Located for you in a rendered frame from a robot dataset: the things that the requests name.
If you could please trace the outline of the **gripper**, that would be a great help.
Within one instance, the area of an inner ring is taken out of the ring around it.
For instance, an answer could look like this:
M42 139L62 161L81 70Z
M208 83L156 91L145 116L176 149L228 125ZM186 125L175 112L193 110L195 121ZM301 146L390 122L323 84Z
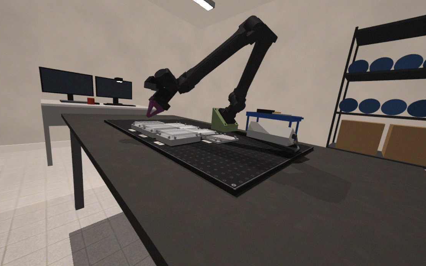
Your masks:
M168 110L170 108L170 105L168 104L168 102L172 99L172 97L173 97L172 94L170 94L169 97L166 100L164 100L161 96L151 96L149 98L150 102L149 102L146 116L150 118L158 113ZM156 108L156 111L150 114L153 107Z

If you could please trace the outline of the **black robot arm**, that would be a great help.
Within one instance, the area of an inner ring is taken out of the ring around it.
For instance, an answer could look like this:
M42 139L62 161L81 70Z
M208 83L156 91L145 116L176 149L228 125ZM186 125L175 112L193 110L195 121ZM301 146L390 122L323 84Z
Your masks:
M196 66L180 75L179 78L168 68L158 70L154 76L148 77L144 88L156 91L153 96L161 96L166 100L170 94L174 96L191 91L207 74L221 65L244 46L255 43L239 84L230 93L230 105L219 108L219 112L227 124L235 124L236 114L245 109L248 89L272 43L277 40L276 34L263 23L260 18L252 15L245 20L229 39L222 43Z

